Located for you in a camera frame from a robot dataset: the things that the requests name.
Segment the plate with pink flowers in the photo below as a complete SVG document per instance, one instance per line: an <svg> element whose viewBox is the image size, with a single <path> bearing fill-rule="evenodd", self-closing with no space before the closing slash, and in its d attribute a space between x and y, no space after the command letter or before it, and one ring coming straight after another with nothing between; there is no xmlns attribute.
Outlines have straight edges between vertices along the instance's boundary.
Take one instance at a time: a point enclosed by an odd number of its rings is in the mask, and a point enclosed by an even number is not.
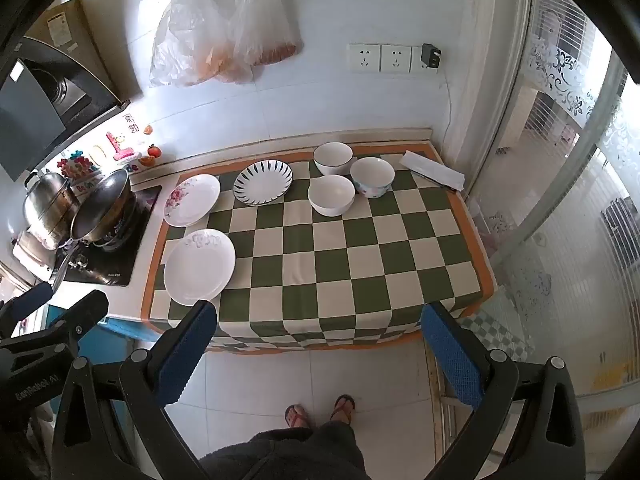
<svg viewBox="0 0 640 480"><path fill-rule="evenodd" d="M164 220L173 227L188 227L209 214L220 196L220 181L210 174L188 178L171 192L164 204Z"/></svg>

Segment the frying pan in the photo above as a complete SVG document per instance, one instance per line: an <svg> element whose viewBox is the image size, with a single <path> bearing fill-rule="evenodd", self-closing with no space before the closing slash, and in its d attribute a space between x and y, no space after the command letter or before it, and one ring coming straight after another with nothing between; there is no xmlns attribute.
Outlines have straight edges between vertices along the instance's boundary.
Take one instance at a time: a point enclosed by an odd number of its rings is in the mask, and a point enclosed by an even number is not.
<svg viewBox="0 0 640 480"><path fill-rule="evenodd" d="M68 252L51 286L54 293L65 279L71 258L83 244L97 242L109 233L120 219L130 194L131 184L127 171L116 170L94 187L81 203L71 222Z"/></svg>

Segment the black glass stove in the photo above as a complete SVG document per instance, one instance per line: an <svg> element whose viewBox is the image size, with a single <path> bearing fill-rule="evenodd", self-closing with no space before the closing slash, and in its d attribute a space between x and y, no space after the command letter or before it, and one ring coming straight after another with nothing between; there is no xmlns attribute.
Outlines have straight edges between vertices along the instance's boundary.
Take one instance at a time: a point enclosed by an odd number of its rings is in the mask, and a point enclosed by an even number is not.
<svg viewBox="0 0 640 480"><path fill-rule="evenodd" d="M64 281L96 285L129 285L138 248L161 189L161 186L153 186L136 191L134 195L140 207L140 215L136 218L132 234L116 250L106 251L93 244L80 248L78 254L72 258ZM64 257L65 252L62 249L58 250L52 279L55 278Z"/></svg>

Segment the sandal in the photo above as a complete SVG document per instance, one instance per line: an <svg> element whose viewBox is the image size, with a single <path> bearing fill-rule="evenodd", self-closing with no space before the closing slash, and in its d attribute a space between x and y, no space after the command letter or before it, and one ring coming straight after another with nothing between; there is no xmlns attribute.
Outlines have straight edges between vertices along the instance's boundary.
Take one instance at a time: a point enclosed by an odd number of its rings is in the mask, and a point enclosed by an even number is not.
<svg viewBox="0 0 640 480"><path fill-rule="evenodd" d="M295 424L296 424L296 421L297 421L298 419L300 419L300 420L302 420L302 421L306 424L306 426L298 426L299 428L311 428L311 425L309 424L309 420L308 420L308 418L307 418L307 416L306 416L306 412L305 412L304 414L299 413L299 412L298 412L298 410L296 409L296 406L299 406L299 404L292 404L292 405L290 405L290 406L285 410L285 412L284 412L284 420L285 420L285 422L287 423L287 425L288 425L290 428L294 428L294 427L295 427ZM289 423L289 421L287 420L287 418L288 418L288 416L289 416L289 411L290 411L290 410L293 410L293 411L294 411L294 416L293 416L293 419L291 420L291 422Z"/></svg>
<svg viewBox="0 0 640 480"><path fill-rule="evenodd" d="M345 400L345 403L338 408L338 402L340 402L341 400ZM347 419L349 419L349 424L351 424L351 413L347 413L346 410L344 409L344 407L347 405L347 402L350 402L351 405L353 406L353 409L351 410L351 412L353 413L356 410L356 401L353 400L353 397L351 397L350 395L341 395L340 397L338 397L335 401L334 404L334 412L331 414L330 420L332 418L334 418L334 415L338 412L344 412L344 415L347 417Z"/></svg>

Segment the table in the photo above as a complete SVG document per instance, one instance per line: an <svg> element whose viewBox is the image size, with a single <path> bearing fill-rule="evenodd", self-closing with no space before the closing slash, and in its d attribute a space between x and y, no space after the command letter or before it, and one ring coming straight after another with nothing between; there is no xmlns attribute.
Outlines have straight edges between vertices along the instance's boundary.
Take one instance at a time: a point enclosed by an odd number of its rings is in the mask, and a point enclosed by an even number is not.
<svg viewBox="0 0 640 480"><path fill-rule="evenodd" d="M181 175L180 182L198 173L218 175L220 198L194 226L163 225L142 319L161 331L188 312L164 290L164 262L180 238L205 227L227 233L237 258L231 281L212 299L219 320L212 348L368 347L417 332L421 308L430 301L456 314L474 312L493 293L494 280L460 195L399 164L407 149L439 160L431 144L353 149L357 157L388 160L396 177L392 191L374 200L358 194L336 218L319 215L306 197L310 180L321 176L312 152L276 157L291 166L292 185L284 197L259 207L243 205L231 191L252 160Z"/></svg>

